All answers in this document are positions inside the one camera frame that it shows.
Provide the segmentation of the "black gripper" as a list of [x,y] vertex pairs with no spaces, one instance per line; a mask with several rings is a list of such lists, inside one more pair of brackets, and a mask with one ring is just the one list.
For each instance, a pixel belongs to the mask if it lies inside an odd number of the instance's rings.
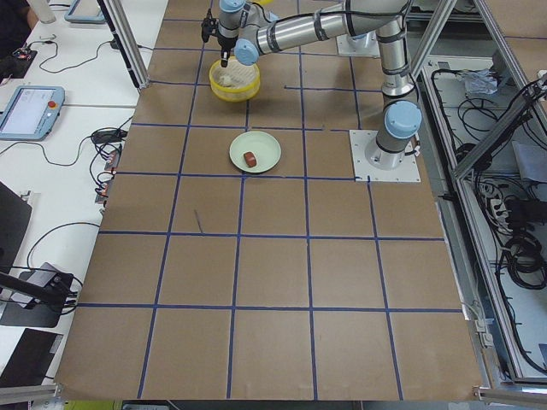
[[236,45],[236,38],[218,37],[218,42],[221,47],[221,66],[227,67],[232,50]]

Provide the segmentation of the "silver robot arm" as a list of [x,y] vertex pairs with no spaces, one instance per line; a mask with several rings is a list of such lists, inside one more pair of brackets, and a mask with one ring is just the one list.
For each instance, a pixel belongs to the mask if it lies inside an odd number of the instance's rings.
[[409,1],[343,1],[284,18],[251,1],[221,1],[219,7],[218,16],[207,15],[203,20],[202,40],[217,39],[223,67],[230,56],[251,66],[260,56],[344,34],[356,38],[375,32],[384,74],[381,86],[384,119],[365,155],[378,169],[390,171],[401,164],[407,144],[422,121],[406,42]]

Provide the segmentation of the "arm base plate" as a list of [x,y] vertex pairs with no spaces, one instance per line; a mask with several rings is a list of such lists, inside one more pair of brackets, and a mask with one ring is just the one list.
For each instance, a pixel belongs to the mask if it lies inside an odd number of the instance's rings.
[[344,34],[337,37],[339,56],[380,58],[379,45],[375,32],[367,32],[355,37]]
[[396,154],[384,152],[376,141],[376,130],[350,130],[350,150],[357,182],[421,182],[414,146],[407,143]]

